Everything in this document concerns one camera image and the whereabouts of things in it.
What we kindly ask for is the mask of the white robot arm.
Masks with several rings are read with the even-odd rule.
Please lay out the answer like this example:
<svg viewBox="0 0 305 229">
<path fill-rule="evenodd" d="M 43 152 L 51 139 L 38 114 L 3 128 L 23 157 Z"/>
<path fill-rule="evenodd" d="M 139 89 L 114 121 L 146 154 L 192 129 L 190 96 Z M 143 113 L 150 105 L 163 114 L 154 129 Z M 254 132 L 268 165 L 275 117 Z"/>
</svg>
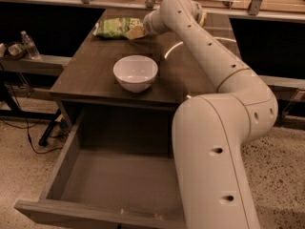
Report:
<svg viewBox="0 0 305 229">
<path fill-rule="evenodd" d="M 173 156 L 187 229 L 260 229 L 241 148 L 268 133 L 278 107 L 267 84 L 200 25 L 201 6 L 163 0 L 149 35 L 175 32 L 206 74 L 211 94 L 184 101 L 173 118 Z"/>
</svg>

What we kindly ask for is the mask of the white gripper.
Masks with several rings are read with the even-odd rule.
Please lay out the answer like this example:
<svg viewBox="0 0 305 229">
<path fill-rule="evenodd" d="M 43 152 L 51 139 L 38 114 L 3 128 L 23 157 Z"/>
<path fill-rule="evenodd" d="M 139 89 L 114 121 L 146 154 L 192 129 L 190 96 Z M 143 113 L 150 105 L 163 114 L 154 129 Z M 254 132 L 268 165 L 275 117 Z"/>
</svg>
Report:
<svg viewBox="0 0 305 229">
<path fill-rule="evenodd" d="M 143 38 L 147 35 L 157 36 L 167 31 L 167 27 L 163 23 L 162 16 L 159 10 L 154 10 L 144 17 L 143 25 L 137 25 L 131 28 L 127 33 L 127 38 L 130 40 Z"/>
</svg>

